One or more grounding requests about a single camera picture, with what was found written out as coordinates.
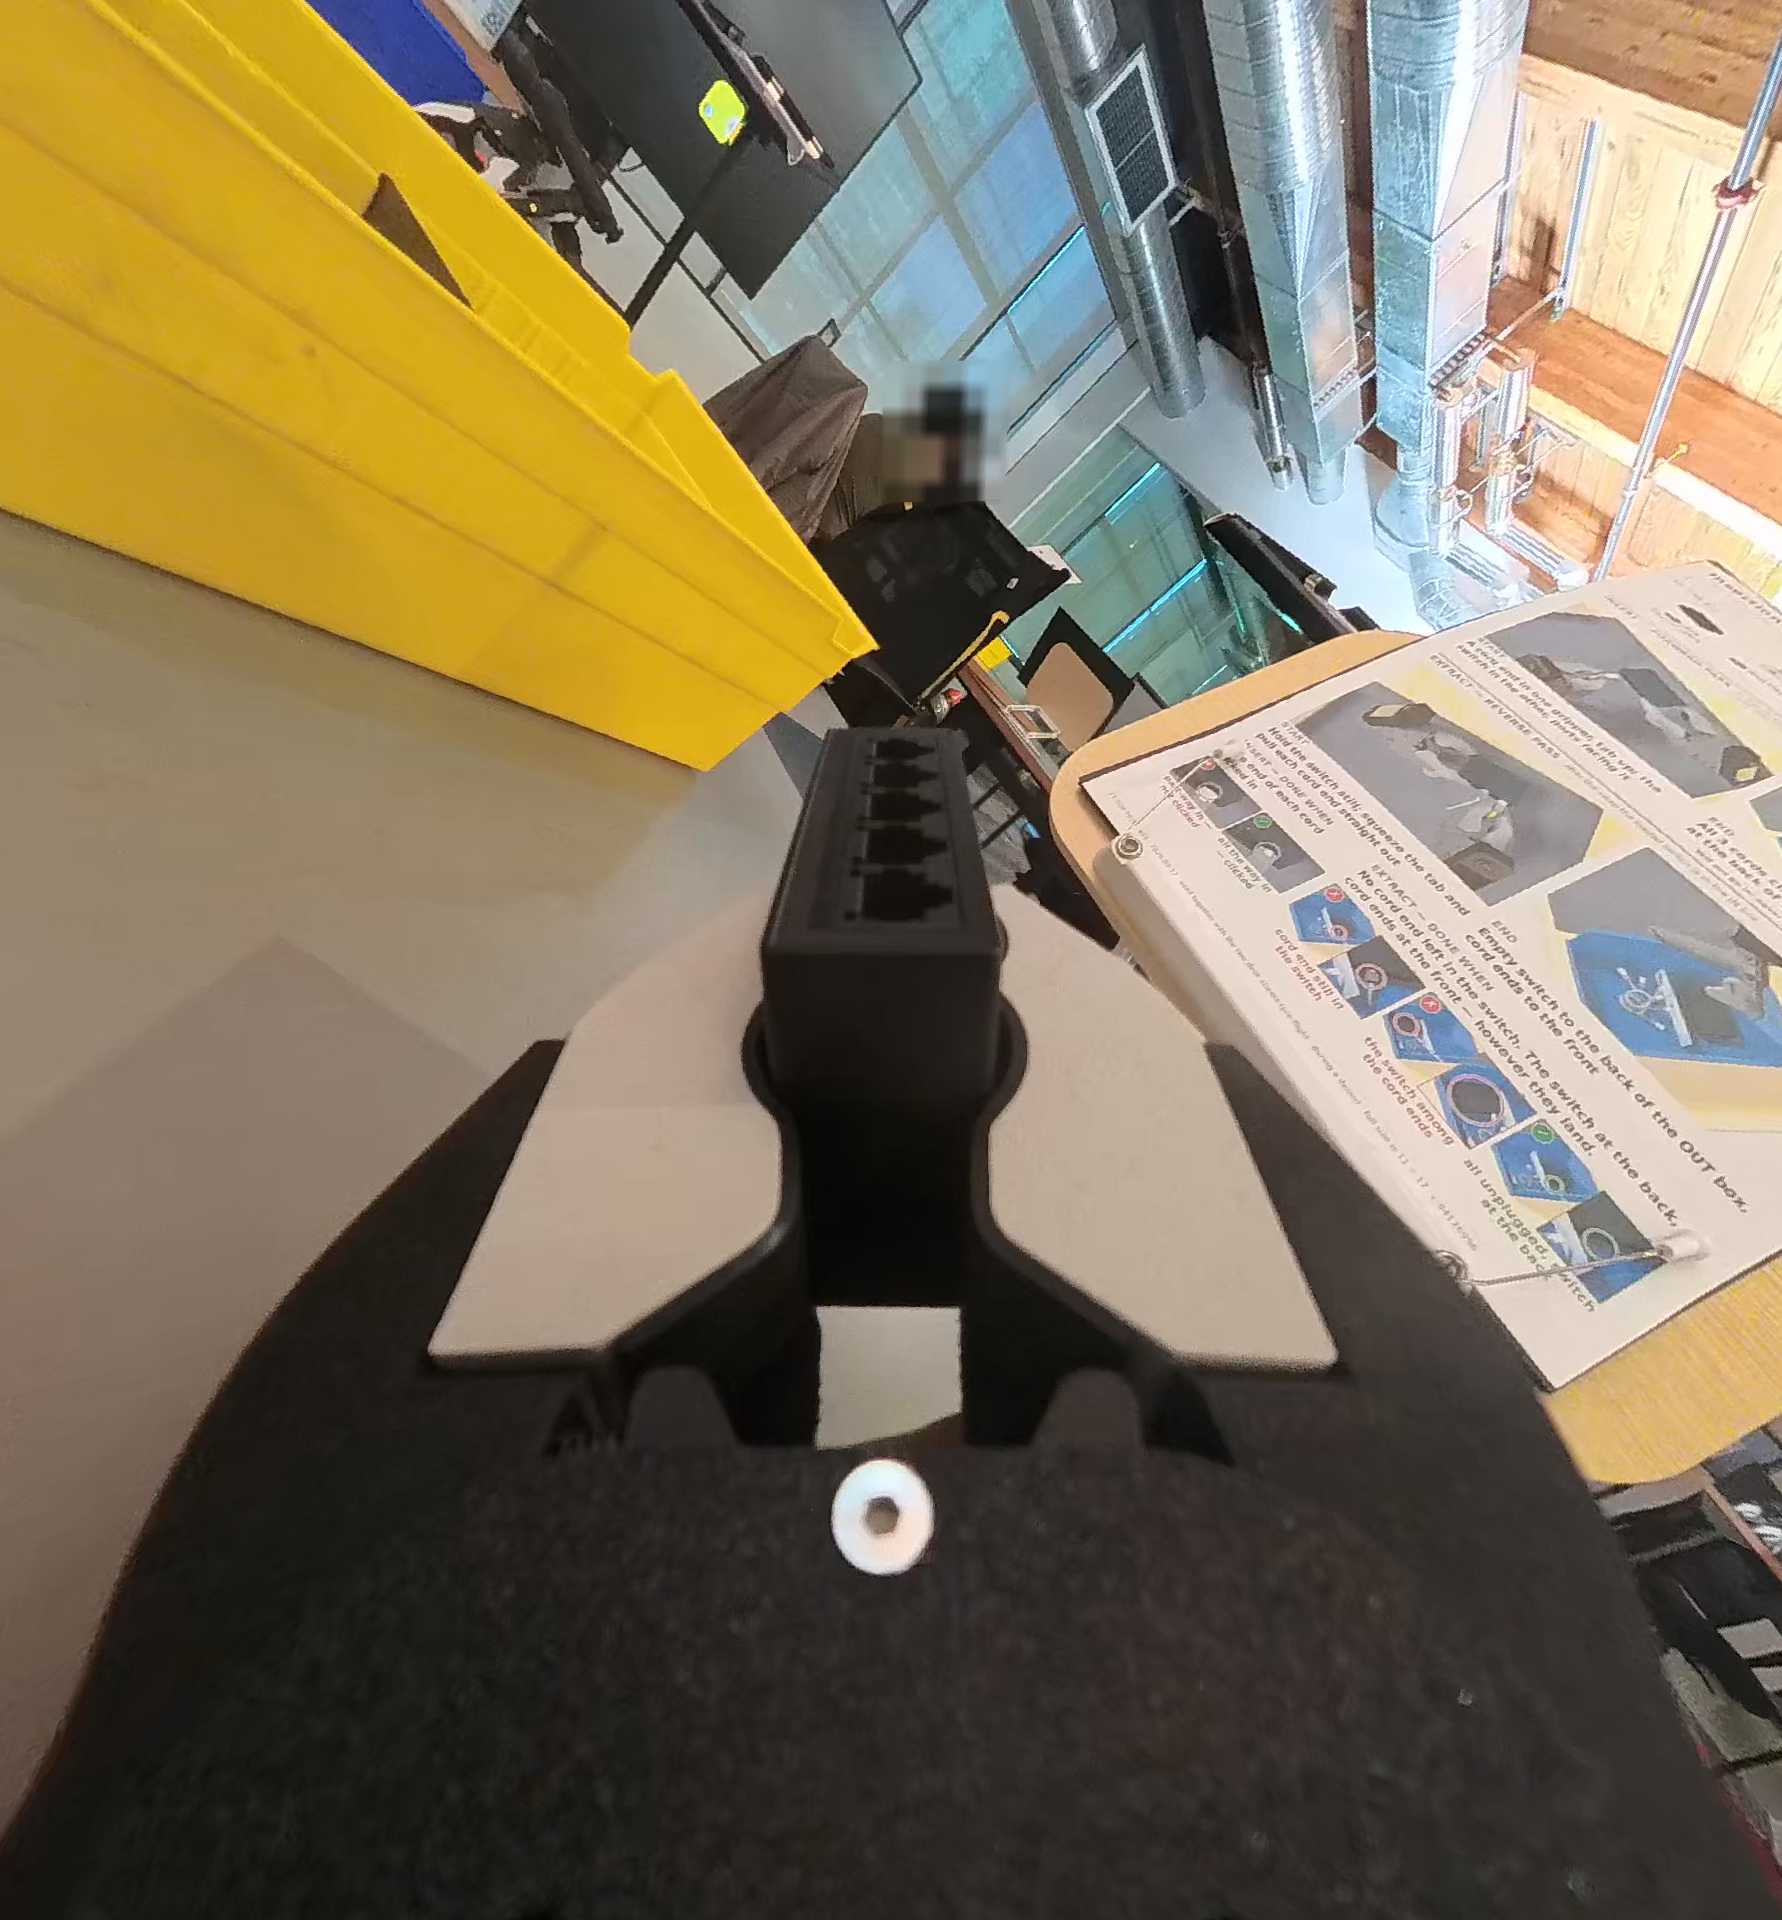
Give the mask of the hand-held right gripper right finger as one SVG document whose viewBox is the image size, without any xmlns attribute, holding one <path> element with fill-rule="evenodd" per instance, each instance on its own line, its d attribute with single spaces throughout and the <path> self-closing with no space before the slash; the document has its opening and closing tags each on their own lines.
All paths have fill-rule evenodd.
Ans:
<svg viewBox="0 0 1782 1920">
<path fill-rule="evenodd" d="M 1227 1448 L 1211 1378 L 1327 1378 L 1331 1326 L 1198 1025 L 1046 908 L 999 912 L 973 1129 L 962 1417 L 978 1448 Z"/>
</svg>

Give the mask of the tan backed chair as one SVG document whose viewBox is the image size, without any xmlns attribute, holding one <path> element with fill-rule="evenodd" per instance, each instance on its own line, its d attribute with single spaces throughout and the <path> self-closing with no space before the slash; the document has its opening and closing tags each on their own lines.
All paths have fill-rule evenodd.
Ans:
<svg viewBox="0 0 1782 1920">
<path fill-rule="evenodd" d="M 1137 681 L 1121 671 L 1121 664 L 1105 654 L 1067 608 L 1054 608 L 1046 633 L 1021 654 L 1021 699 L 1046 714 L 1063 746 L 1105 735 L 1133 688 Z"/>
</svg>

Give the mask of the black bin divider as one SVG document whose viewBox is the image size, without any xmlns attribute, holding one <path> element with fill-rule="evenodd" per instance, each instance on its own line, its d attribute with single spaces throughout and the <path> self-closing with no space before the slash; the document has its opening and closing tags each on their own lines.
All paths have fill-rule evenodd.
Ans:
<svg viewBox="0 0 1782 1920">
<path fill-rule="evenodd" d="M 438 241 L 426 235 L 418 214 L 407 207 L 390 173 L 376 181 L 360 224 L 383 235 L 407 265 L 418 265 L 456 305 L 471 313 L 461 275 L 448 268 L 448 259 L 438 251 Z"/>
</svg>

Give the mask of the corrugated silver air duct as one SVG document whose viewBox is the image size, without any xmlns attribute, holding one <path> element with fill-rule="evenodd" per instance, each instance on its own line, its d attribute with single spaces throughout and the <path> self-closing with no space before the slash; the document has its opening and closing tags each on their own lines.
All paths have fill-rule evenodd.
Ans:
<svg viewBox="0 0 1782 1920">
<path fill-rule="evenodd" d="M 1331 504 L 1362 436 L 1331 8 L 1205 0 L 1199 15 L 1286 446 Z"/>
</svg>

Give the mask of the black ethernet switch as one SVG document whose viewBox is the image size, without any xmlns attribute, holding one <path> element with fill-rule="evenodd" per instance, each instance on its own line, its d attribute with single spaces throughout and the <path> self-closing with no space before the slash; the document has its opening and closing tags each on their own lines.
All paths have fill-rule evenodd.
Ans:
<svg viewBox="0 0 1782 1920">
<path fill-rule="evenodd" d="M 955 1311 L 973 1129 L 1008 1071 L 999 912 L 962 733 L 833 733 L 759 940 L 759 1060 L 787 1117 L 813 1298 Z"/>
</svg>

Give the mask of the chair draped with jacket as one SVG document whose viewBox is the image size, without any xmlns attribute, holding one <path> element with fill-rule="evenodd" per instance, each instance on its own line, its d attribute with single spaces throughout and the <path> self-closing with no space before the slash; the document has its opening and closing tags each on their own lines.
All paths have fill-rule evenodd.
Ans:
<svg viewBox="0 0 1782 1920">
<path fill-rule="evenodd" d="M 708 419 L 805 539 L 822 537 L 863 416 L 870 384 L 818 332 L 708 397 Z"/>
</svg>

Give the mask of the yellow plastic bin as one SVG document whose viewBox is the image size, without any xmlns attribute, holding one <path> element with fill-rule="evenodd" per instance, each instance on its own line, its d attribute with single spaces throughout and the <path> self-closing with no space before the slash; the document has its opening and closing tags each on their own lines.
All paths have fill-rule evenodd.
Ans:
<svg viewBox="0 0 1782 1920">
<path fill-rule="evenodd" d="M 360 224 L 390 173 L 456 305 Z M 0 0 L 0 512 L 715 768 L 871 652 L 317 8 Z"/>
</svg>

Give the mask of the printed instruction sheet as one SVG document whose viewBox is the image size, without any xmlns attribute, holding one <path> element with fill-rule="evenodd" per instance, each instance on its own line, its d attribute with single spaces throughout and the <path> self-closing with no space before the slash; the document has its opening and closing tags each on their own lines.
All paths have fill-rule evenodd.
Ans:
<svg viewBox="0 0 1782 1920">
<path fill-rule="evenodd" d="M 1567 1384 L 1782 1258 L 1782 608 L 1721 561 L 1079 777 L 1167 974 Z"/>
</svg>

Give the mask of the instruction sheet on stand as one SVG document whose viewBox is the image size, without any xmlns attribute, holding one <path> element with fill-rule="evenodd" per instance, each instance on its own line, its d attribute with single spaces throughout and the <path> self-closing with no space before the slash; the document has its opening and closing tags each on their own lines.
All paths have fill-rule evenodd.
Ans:
<svg viewBox="0 0 1782 1920">
<path fill-rule="evenodd" d="M 1077 860 L 1079 888 L 1114 921 L 1121 944 L 1147 974 L 1147 984 L 1205 1040 L 1248 1050 L 1252 1071 L 1258 1071 L 1258 1050 L 1240 1040 L 1240 1025 L 1231 1010 L 1205 1010 L 1167 974 L 1167 948 L 1147 940 L 1154 912 L 1137 908 L 1124 899 L 1124 882 L 1114 873 L 1114 851 L 1133 854 L 1137 845 L 1114 841 L 1098 805 L 1086 805 L 1079 777 L 1137 761 L 1147 746 L 1175 746 L 1192 733 L 1211 733 L 1240 714 L 1258 714 L 1266 699 L 1282 699 L 1293 688 L 1366 665 L 1405 652 L 1408 641 L 1415 633 L 1352 633 L 1352 641 L 1312 645 L 1234 687 L 1199 688 L 1181 707 L 1105 733 L 1060 767 L 1060 782 L 1054 782 L 1060 851 Z M 1721 1295 L 1696 1298 L 1689 1311 L 1652 1326 L 1627 1352 L 1604 1355 L 1581 1378 L 1549 1384 L 1549 1391 L 1552 1391 L 1552 1425 L 1561 1432 L 1577 1467 L 1598 1481 L 1681 1476 L 1714 1459 L 1721 1448 L 1731 1448 L 1734 1440 L 1777 1425 L 1782 1420 L 1782 1258 L 1746 1273 L 1739 1284 L 1726 1284 Z"/>
</svg>

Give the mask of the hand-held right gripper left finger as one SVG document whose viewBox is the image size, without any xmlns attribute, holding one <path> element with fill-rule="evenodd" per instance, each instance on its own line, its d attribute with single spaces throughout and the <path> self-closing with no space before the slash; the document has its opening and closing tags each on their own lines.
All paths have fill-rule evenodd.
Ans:
<svg viewBox="0 0 1782 1920">
<path fill-rule="evenodd" d="M 728 902 L 562 1040 L 467 1273 L 438 1366 L 715 1378 L 737 1440 L 818 1440 L 818 1304 L 787 1134 L 747 1075 L 766 902 Z"/>
</svg>

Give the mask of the white vent grille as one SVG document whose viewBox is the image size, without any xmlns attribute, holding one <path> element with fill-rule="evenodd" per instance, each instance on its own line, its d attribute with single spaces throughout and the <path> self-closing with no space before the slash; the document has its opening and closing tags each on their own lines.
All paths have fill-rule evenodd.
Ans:
<svg viewBox="0 0 1782 1920">
<path fill-rule="evenodd" d="M 1147 80 L 1147 51 L 1124 51 L 1086 95 L 1086 129 L 1105 163 L 1105 214 L 1121 235 L 1133 235 L 1147 214 L 1167 214 L 1181 195 L 1181 167 L 1161 122 L 1161 98 Z"/>
</svg>

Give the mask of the round silver air duct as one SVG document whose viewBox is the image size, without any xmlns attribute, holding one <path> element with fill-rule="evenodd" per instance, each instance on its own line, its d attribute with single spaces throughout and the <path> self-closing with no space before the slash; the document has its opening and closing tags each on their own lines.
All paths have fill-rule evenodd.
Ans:
<svg viewBox="0 0 1782 1920">
<path fill-rule="evenodd" d="M 1124 329 L 1124 345 L 1144 367 L 1144 393 L 1161 419 L 1183 419 L 1199 407 L 1199 353 L 1192 329 L 1183 268 L 1175 245 L 1175 203 L 1167 214 L 1147 214 L 1133 235 L 1114 228 L 1105 214 L 1105 163 L 1086 129 L 1086 95 L 1098 74 L 1109 74 L 1124 51 L 1137 51 L 1121 32 L 1121 15 L 1109 0 L 1046 0 L 1046 39 L 1060 62 L 1060 95 L 1077 139 L 1077 181 L 1079 181 L 1079 214 L 1098 245 L 1105 295 L 1114 305 L 1114 321 Z"/>
</svg>

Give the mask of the large silver air duct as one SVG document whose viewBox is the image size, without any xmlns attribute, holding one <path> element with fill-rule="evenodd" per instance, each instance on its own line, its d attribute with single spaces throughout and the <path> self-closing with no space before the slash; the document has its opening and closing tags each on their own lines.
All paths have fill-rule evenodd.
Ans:
<svg viewBox="0 0 1782 1920">
<path fill-rule="evenodd" d="M 1492 228 L 1511 158 L 1521 0 L 1373 0 L 1366 163 L 1373 163 L 1373 428 L 1399 469 L 1373 504 L 1373 539 L 1408 569 L 1425 633 L 1480 615 L 1457 569 L 1462 416 L 1445 373 L 1481 342 Z"/>
</svg>

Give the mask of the black television screen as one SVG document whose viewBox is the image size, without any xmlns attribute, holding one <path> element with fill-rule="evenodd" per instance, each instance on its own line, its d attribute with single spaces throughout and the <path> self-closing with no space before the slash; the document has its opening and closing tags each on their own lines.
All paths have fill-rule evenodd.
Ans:
<svg viewBox="0 0 1782 1920">
<path fill-rule="evenodd" d="M 523 15 L 744 295 L 920 84 L 886 0 L 536 0 Z"/>
</svg>

